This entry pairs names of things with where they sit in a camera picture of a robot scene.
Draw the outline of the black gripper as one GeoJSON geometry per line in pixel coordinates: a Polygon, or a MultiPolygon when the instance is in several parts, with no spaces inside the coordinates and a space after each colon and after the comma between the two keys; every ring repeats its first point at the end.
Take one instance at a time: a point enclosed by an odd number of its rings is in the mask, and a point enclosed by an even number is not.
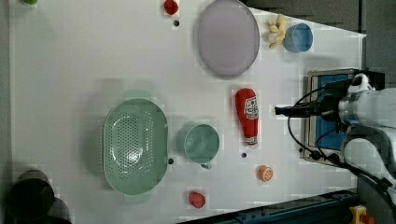
{"type": "MultiPolygon", "coordinates": [[[[298,105],[307,105],[309,107],[306,115],[308,118],[320,116],[322,119],[329,122],[340,122],[338,105],[347,95],[347,88],[351,83],[351,79],[327,83],[323,87],[317,88],[304,95],[298,101],[298,105]],[[315,92],[322,93],[323,97],[313,102],[304,103],[304,99],[315,92]]],[[[295,106],[276,106],[275,112],[276,114],[299,114],[301,110],[295,106]]]]}

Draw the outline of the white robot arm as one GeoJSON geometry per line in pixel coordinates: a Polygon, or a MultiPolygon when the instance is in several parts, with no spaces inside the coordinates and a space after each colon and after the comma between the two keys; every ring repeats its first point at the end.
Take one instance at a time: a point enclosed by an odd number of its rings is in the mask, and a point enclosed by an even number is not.
{"type": "Polygon", "coordinates": [[[395,186],[395,90],[378,90],[364,73],[337,80],[308,92],[295,105],[277,106],[288,119],[320,118],[343,133],[341,154],[323,151],[326,135],[316,139],[310,154],[319,160],[383,179],[395,186]]]}

